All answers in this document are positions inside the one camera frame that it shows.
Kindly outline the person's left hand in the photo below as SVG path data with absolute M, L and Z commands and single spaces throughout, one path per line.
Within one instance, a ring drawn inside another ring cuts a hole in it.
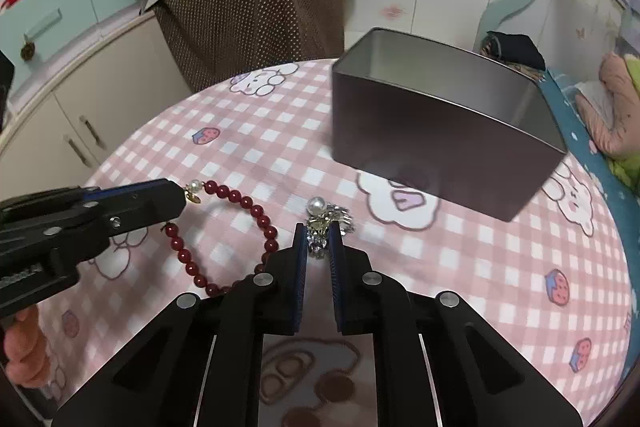
M 28 389 L 47 384 L 51 362 L 47 355 L 47 338 L 39 326 L 39 310 L 31 306 L 17 312 L 3 340 L 8 358 L 6 376 L 14 385 Z

